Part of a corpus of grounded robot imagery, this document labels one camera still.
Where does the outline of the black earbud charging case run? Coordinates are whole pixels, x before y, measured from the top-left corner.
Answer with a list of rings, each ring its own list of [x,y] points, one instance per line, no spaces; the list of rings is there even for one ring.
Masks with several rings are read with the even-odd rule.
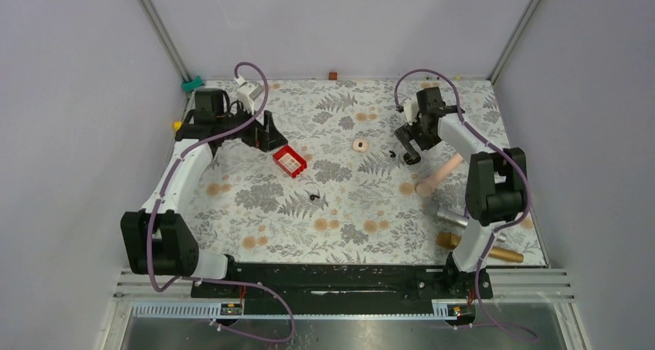
[[[403,155],[402,159],[407,165],[416,165],[421,161],[421,157],[419,155],[412,155],[408,152]]]

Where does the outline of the beige earbud charging case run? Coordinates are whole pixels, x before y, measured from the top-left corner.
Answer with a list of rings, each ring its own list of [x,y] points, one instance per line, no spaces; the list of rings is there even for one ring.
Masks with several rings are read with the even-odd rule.
[[[365,153],[369,149],[369,141],[365,139],[355,139],[352,144],[352,149],[358,153]]]

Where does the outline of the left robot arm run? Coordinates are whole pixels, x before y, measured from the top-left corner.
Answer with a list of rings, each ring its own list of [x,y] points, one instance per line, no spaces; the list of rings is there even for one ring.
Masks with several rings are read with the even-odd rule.
[[[242,83],[235,100],[219,88],[194,93],[195,106],[175,132],[173,153],[156,189],[138,211],[126,212],[120,220],[133,273],[210,280],[223,297],[237,292],[240,278],[228,268],[228,256],[201,248],[183,215],[225,141],[240,140],[263,152],[287,144],[272,113],[255,107],[261,96],[266,91],[256,82]]]

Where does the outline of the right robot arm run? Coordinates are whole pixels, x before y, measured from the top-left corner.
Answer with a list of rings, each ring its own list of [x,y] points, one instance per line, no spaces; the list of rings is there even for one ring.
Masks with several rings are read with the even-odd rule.
[[[471,273],[484,267],[495,234],[528,211],[525,153],[520,148],[500,149],[487,140],[465,121],[459,103],[445,103],[437,87],[398,102],[396,110],[406,120],[395,136],[406,150],[407,165],[419,163],[421,151],[441,142],[469,165],[464,198],[470,221],[451,253],[456,268],[443,276],[444,290],[462,297],[473,288]]]

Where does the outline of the red plastic basket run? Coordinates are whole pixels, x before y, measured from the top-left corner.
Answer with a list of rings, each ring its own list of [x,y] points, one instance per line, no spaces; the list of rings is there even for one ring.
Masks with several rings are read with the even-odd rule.
[[[307,169],[307,161],[289,145],[274,153],[273,160],[291,178],[296,178]]]

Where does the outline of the pink toy microphone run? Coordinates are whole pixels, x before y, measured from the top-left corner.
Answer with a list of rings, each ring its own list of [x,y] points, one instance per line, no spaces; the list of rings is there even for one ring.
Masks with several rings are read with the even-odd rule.
[[[435,170],[434,173],[416,185],[416,194],[421,197],[431,196],[436,191],[438,186],[444,181],[444,179],[450,173],[452,173],[462,162],[463,157],[459,153],[454,154],[440,168]]]

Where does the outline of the floral patterned mat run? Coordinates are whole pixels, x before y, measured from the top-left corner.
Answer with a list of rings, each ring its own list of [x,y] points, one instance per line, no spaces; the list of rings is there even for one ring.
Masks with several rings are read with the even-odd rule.
[[[183,215],[199,246],[240,262],[443,263],[447,252],[437,235],[460,231],[424,209],[439,205],[462,214],[468,165],[421,197],[416,185],[455,151],[441,143],[407,165],[394,135],[405,120],[395,99],[435,85],[432,79],[272,81],[267,107],[307,169],[291,178],[271,154],[224,142]],[[358,138],[369,141],[367,152],[352,149]],[[310,194],[321,199],[311,201]]]

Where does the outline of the silver microphone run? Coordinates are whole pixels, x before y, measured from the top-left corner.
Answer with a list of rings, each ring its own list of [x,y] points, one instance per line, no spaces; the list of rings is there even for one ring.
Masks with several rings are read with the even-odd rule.
[[[487,231],[490,235],[494,235],[494,228],[492,226],[484,226],[478,220],[473,219],[471,216],[464,216],[454,211],[451,211],[442,206],[426,206],[424,209],[426,215],[437,219],[440,222],[446,223],[449,226],[455,226],[459,229],[458,236],[464,236],[467,227],[473,223],[475,226],[480,227],[483,231]]]

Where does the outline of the teal block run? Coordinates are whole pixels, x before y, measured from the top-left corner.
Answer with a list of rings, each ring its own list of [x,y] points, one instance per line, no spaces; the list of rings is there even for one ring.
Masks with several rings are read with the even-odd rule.
[[[204,85],[204,81],[200,76],[196,76],[194,79],[182,83],[182,89],[185,93],[191,93],[195,89],[198,89]]]

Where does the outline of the gold microphone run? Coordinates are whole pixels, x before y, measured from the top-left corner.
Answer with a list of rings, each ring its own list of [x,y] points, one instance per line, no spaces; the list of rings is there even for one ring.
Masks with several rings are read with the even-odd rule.
[[[448,250],[454,250],[460,244],[461,237],[450,232],[440,232],[436,237],[436,244]],[[510,263],[523,263],[524,256],[521,253],[507,250],[502,247],[492,247],[489,256],[495,259]]]

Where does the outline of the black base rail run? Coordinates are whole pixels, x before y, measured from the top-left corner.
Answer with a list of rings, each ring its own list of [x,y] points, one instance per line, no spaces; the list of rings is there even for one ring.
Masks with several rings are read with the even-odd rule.
[[[494,296],[489,275],[457,273],[446,266],[328,263],[230,263],[228,279],[248,283],[245,295],[237,287],[202,283],[193,298],[236,299],[245,312],[285,314],[284,299],[295,315],[311,314],[430,314],[433,301],[469,300],[474,284],[484,300]],[[262,284],[278,295],[256,288]]]

